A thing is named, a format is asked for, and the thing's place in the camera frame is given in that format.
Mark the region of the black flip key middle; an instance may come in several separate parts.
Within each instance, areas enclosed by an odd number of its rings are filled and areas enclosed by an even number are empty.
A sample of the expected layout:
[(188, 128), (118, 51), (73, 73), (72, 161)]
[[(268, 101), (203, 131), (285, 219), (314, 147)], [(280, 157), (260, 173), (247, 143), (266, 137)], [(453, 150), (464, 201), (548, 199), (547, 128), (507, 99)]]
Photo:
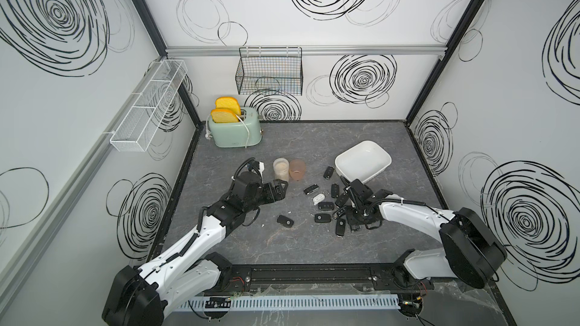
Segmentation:
[(338, 196), (338, 198), (335, 201), (335, 206), (337, 208), (341, 208), (345, 205), (347, 205), (347, 202), (350, 200), (350, 196), (348, 195), (348, 193), (342, 193), (340, 196)]

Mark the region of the white key fob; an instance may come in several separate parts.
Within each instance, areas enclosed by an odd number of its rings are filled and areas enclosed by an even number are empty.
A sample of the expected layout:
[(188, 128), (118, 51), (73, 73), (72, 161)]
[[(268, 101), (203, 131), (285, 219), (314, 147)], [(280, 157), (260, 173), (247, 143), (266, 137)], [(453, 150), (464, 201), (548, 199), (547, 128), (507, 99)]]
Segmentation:
[(312, 198), (312, 202), (314, 205), (318, 205), (318, 204), (320, 204), (320, 202), (323, 202), (325, 199), (326, 199), (326, 195), (323, 193), (319, 193)]

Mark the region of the yellow toast slice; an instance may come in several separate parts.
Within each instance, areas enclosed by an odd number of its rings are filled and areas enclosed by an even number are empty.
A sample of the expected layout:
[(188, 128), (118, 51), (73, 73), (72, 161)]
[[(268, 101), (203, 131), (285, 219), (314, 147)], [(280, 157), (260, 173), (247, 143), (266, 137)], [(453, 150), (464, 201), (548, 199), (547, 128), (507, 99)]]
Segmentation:
[(236, 123), (240, 121), (240, 117), (234, 111), (225, 108), (212, 110), (210, 116), (216, 124)]
[(241, 106), (234, 97), (220, 97), (214, 103), (216, 109), (229, 110), (237, 116), (241, 115)]

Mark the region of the mint green toaster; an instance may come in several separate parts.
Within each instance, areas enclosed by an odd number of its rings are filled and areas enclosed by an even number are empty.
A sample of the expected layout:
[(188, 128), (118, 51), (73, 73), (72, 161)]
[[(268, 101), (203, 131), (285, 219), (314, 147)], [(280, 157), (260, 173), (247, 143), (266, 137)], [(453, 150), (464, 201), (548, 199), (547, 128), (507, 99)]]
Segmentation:
[(220, 148), (238, 148), (255, 146), (263, 137), (263, 131), (256, 109), (241, 108), (240, 121), (236, 123), (216, 124), (211, 117), (208, 120), (208, 133)]

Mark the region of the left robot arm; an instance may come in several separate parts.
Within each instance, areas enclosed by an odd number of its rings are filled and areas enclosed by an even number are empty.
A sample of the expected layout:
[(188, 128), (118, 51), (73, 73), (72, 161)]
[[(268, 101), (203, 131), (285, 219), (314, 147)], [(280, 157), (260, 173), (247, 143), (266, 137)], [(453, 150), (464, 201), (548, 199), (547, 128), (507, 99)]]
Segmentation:
[(120, 270), (102, 312), (108, 325), (161, 325), (191, 297), (222, 283), (231, 263), (211, 248), (242, 226), (247, 214), (285, 199), (288, 182), (263, 183), (260, 171), (235, 174), (228, 191), (203, 208), (197, 225), (161, 255)]

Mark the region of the black vw key vertical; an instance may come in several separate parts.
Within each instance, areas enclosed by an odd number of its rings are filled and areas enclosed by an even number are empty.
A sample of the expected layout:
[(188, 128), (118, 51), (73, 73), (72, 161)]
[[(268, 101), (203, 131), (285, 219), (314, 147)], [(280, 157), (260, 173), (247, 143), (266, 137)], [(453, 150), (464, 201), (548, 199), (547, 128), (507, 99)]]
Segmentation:
[(344, 237), (346, 232), (346, 220), (339, 218), (335, 223), (335, 235), (337, 237)]

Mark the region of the black flip key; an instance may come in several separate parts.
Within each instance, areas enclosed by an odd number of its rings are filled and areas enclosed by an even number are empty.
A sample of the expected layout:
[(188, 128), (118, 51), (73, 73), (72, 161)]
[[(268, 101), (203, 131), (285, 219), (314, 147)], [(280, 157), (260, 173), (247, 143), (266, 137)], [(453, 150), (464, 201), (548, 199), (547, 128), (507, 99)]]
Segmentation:
[(331, 185), (331, 197), (337, 199), (340, 195), (340, 186), (338, 184)]
[(347, 202), (350, 200), (350, 196), (348, 195), (348, 193), (342, 193), (340, 196), (338, 196), (338, 198), (335, 201), (335, 206), (337, 208), (341, 208), (345, 205), (347, 205)]

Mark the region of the white storage box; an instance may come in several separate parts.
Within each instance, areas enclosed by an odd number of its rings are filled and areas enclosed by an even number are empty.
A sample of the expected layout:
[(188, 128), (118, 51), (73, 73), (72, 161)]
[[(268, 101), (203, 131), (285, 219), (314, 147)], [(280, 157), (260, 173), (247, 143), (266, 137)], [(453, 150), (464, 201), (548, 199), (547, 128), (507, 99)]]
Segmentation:
[(392, 163), (391, 155), (371, 140), (361, 143), (339, 154), (335, 158), (335, 170), (348, 181), (368, 183)]

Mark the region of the black vw key lower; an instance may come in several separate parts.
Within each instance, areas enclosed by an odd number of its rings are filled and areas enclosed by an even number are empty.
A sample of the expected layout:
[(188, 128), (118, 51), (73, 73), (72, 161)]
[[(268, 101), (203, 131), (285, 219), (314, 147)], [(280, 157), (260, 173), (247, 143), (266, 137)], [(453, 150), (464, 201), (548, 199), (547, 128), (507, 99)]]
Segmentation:
[(314, 215), (314, 221), (316, 223), (330, 223), (332, 216), (330, 214), (318, 213)]

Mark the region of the black silver-edged key fob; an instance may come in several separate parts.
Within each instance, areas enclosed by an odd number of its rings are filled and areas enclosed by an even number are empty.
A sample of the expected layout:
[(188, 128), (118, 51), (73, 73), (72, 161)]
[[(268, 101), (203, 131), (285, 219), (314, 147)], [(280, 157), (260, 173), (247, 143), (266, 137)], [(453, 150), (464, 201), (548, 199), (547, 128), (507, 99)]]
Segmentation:
[(304, 194), (305, 195), (309, 195), (309, 194), (313, 194), (315, 191), (317, 191), (320, 187), (317, 184), (312, 184), (309, 187), (304, 189)]

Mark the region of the lone black vw key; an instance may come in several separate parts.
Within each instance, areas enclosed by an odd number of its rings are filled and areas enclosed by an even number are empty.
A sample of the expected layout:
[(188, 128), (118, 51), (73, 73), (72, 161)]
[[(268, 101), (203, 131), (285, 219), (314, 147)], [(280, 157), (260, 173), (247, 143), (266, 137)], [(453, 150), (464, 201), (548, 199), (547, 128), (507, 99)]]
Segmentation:
[(287, 216), (284, 216), (284, 215), (279, 215), (277, 217), (277, 219), (276, 219), (276, 222), (279, 225), (281, 225), (281, 226), (283, 226), (285, 228), (288, 228), (288, 229), (293, 228), (293, 226), (295, 224), (295, 222), (294, 222), (293, 219), (291, 219), (291, 218), (289, 218)]

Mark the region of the black flip key upper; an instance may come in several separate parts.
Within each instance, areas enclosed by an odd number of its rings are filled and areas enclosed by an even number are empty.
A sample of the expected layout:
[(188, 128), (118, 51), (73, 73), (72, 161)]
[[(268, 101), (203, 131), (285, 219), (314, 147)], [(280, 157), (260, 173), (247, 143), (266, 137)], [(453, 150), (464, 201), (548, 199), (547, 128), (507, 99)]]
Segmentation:
[(331, 185), (331, 197), (337, 199), (340, 195), (340, 186), (338, 184)]

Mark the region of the chrome-trimmed porsche key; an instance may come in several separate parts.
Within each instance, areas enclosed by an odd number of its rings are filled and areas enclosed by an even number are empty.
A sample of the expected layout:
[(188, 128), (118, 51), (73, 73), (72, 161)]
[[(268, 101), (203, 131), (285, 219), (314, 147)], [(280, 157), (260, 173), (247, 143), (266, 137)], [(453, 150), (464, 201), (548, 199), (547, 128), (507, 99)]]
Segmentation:
[(345, 214), (347, 214), (347, 212), (348, 212), (347, 206), (341, 207), (332, 213), (332, 218), (336, 220), (338, 218), (343, 217)]

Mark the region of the rear yellow toast slice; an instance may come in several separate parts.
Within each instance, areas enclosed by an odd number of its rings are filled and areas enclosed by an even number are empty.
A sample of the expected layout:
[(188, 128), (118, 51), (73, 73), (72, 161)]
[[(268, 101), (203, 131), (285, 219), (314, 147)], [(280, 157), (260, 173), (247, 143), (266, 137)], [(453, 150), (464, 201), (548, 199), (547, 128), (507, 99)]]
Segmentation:
[(220, 97), (214, 103), (216, 109), (229, 110), (237, 116), (241, 115), (241, 106), (234, 97)]

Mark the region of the black three-button key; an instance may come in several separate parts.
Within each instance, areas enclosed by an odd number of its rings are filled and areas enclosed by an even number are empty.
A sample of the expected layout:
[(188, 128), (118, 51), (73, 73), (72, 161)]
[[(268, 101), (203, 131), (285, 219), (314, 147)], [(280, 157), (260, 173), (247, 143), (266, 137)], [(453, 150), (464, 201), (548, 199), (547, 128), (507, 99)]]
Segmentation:
[(320, 202), (317, 204), (320, 211), (333, 211), (335, 209), (335, 204), (333, 202)]

